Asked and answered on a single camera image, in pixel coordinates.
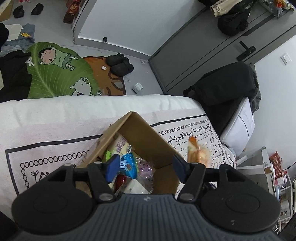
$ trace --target white wall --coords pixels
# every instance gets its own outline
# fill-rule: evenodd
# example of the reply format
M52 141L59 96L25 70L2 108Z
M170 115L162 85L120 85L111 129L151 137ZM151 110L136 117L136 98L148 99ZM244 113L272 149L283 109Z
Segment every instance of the white wall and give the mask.
M97 0L78 37L151 56L204 5L197 0Z
M287 66L280 59L285 53L292 59ZM255 66L262 100L246 151L266 146L268 154L278 152L287 168L296 161L296 36ZM288 173L295 176L296 164Z

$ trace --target black cable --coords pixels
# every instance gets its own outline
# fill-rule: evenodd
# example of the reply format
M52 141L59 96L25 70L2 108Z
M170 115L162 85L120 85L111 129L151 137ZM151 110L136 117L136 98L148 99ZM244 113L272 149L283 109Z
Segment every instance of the black cable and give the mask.
M295 164L296 162L294 162L291 166L293 166L294 164ZM285 170L288 170L288 169L290 169L291 168L291 166L289 166L288 168L286 168ZM284 171L285 171L284 170Z

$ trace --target cardboard box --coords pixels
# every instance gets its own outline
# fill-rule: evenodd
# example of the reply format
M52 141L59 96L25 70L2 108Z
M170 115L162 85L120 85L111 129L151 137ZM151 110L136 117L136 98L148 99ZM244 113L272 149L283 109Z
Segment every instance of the cardboard box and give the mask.
M129 112L104 131L99 141L90 149L84 162L79 167L103 159L108 145L119 132L141 158L153 163L153 194L175 194L179 184L172 158L178 152L168 144L137 112Z
M6 0L0 5L0 22L10 19L13 0Z

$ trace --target pillow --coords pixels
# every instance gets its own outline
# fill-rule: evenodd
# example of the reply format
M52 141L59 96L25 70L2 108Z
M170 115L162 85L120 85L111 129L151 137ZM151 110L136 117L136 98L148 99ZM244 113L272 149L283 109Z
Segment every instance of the pillow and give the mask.
M248 97L244 97L230 123L221 134L220 141L232 149L236 156L239 156L247 145L254 128L255 121L250 101Z

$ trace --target bed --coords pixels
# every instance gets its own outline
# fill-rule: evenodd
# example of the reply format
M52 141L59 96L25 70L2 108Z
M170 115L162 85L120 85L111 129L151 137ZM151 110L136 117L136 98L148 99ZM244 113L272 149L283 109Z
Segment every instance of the bed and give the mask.
M0 103L0 110L0 211L9 217L19 193L62 164L79 164L102 132L131 110L184 158L194 135L210 149L210 167L235 167L200 104L187 97L61 96Z

